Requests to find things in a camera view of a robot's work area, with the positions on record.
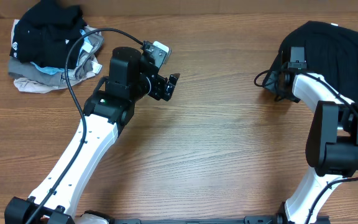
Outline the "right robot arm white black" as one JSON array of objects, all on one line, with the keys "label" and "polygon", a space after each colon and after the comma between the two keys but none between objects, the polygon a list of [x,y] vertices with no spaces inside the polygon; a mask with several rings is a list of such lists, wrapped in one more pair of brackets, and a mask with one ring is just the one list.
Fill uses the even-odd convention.
[{"label": "right robot arm white black", "polygon": [[262,87],[303,101],[313,112],[305,146],[306,174],[276,215],[264,223],[329,223],[318,215],[342,183],[358,181],[358,104],[342,96],[322,75],[300,69],[264,71]]}]

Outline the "dark green t-shirt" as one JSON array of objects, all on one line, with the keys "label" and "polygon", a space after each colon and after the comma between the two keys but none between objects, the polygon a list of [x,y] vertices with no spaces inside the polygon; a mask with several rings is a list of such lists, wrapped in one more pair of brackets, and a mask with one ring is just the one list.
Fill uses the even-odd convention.
[{"label": "dark green t-shirt", "polygon": [[309,21],[281,43],[269,70],[288,68],[292,47],[304,47],[307,69],[317,73],[342,96],[358,104],[358,32],[325,22]]}]

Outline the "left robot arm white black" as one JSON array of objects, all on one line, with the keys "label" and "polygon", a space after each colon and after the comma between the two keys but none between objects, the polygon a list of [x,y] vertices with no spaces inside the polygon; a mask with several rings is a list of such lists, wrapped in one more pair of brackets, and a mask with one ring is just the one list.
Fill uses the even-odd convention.
[{"label": "left robot arm white black", "polygon": [[109,75],[102,77],[81,111],[73,139],[42,183],[27,199],[14,197],[4,211],[6,223],[114,223],[100,212],[76,217],[81,195],[95,168],[134,115],[135,103],[149,95],[168,101],[179,74],[158,74],[171,54],[160,42],[144,42],[140,50],[118,47]]}]

